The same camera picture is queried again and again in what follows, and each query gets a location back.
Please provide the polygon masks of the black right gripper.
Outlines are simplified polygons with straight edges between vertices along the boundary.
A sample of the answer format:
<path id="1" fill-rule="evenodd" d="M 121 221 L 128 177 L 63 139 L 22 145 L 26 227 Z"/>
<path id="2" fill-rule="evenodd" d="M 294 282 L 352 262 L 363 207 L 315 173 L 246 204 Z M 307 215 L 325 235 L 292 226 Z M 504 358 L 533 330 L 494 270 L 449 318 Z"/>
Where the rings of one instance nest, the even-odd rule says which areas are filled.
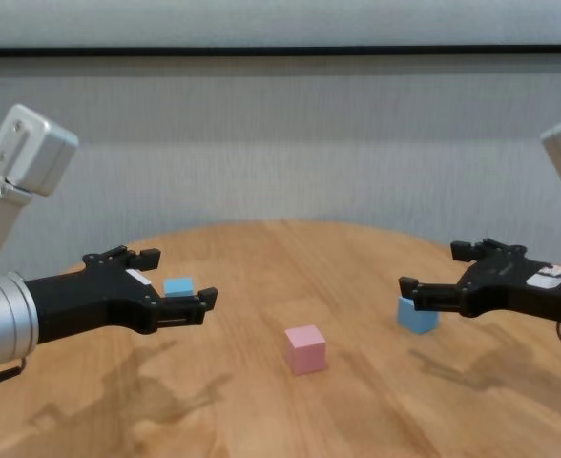
<path id="1" fill-rule="evenodd" d="M 523 245 L 485 238 L 450 244 L 456 261 L 472 265 L 457 284 L 422 283 L 400 277 L 401 296 L 417 311 L 460 313 L 475 318 L 506 310 L 561 322 L 561 265 L 531 260 Z"/>

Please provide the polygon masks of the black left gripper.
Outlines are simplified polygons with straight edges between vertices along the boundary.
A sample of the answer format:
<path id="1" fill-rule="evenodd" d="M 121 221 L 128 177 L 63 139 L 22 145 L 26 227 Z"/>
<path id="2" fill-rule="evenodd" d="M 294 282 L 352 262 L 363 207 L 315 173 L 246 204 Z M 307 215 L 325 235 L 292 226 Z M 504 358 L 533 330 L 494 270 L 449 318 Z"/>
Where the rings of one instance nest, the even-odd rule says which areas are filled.
<path id="1" fill-rule="evenodd" d="M 156 270 L 161 252 L 139 252 L 125 245 L 87 254 L 76 272 L 29 280 L 34 300 L 38 343 L 45 344 L 105 326 L 120 326 L 148 335 L 159 328 L 202 325 L 215 308 L 215 287 L 185 297 L 161 298 L 150 284 L 128 271 Z"/>

